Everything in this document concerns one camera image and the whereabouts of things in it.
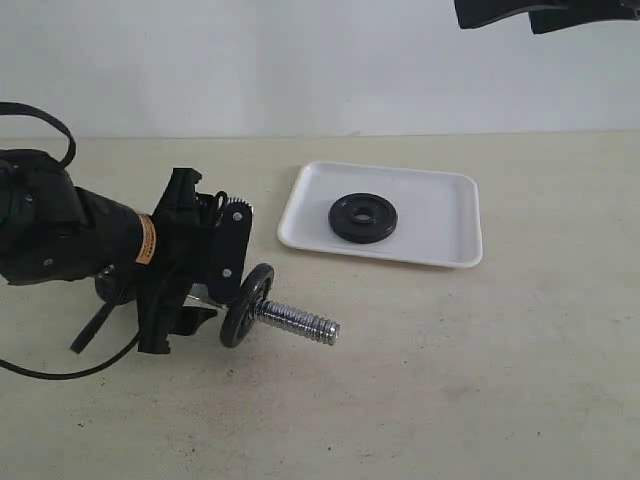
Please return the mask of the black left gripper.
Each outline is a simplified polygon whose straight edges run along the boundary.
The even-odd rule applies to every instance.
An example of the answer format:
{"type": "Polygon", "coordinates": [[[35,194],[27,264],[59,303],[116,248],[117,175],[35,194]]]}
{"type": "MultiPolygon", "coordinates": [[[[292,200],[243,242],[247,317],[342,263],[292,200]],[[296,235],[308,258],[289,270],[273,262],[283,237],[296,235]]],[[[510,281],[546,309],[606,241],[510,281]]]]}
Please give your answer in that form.
{"type": "Polygon", "coordinates": [[[138,344],[146,354],[171,351],[169,335],[193,336],[216,309],[183,306],[197,276],[203,237],[213,225],[217,198],[200,197],[202,175],[192,168],[175,168],[151,216],[156,247],[149,266],[137,282],[138,344]]]}

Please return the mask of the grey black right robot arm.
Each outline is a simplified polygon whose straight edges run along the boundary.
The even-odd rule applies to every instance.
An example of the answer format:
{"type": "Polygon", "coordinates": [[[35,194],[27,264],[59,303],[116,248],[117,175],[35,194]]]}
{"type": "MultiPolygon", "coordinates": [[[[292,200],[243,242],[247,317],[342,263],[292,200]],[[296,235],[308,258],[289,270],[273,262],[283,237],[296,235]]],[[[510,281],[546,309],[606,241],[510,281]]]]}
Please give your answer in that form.
{"type": "Polygon", "coordinates": [[[603,21],[638,21],[639,2],[625,0],[455,0],[461,29],[478,29],[527,14],[531,31],[545,34],[603,21]]]}

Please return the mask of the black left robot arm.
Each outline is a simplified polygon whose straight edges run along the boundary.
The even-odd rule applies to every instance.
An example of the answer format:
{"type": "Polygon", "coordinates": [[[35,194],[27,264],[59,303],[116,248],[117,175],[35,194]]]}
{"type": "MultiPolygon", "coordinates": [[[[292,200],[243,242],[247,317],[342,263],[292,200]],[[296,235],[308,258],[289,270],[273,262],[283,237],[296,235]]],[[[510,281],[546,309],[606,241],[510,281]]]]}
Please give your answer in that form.
{"type": "Polygon", "coordinates": [[[13,286],[97,279],[101,309],[73,340],[82,352],[118,305],[136,301],[145,353],[166,341],[195,284],[215,302],[233,298],[216,250],[227,196],[200,194],[201,174],[175,168],[152,214],[74,185],[65,168],[37,150],[1,157],[1,275],[13,286]]]}

